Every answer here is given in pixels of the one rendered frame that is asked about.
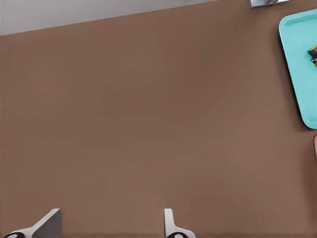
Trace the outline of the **pale blue-green tray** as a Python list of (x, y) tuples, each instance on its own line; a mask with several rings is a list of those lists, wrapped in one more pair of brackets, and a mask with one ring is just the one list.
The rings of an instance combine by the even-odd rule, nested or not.
[(317, 9), (284, 17), (279, 34), (302, 120), (317, 129), (317, 67), (308, 53), (317, 45)]

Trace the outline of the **small black yellow-green object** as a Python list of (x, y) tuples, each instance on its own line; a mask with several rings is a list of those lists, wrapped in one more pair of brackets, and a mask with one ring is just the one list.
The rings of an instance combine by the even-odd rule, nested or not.
[(311, 62), (317, 67), (317, 45), (311, 47), (308, 50), (308, 54), (311, 56)]

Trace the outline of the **silver frame post foot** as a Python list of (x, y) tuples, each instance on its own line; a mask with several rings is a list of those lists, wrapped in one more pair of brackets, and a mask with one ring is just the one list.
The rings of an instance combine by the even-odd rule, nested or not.
[(250, 8), (258, 8), (258, 7), (282, 4), (288, 1), (290, 0), (248, 0)]

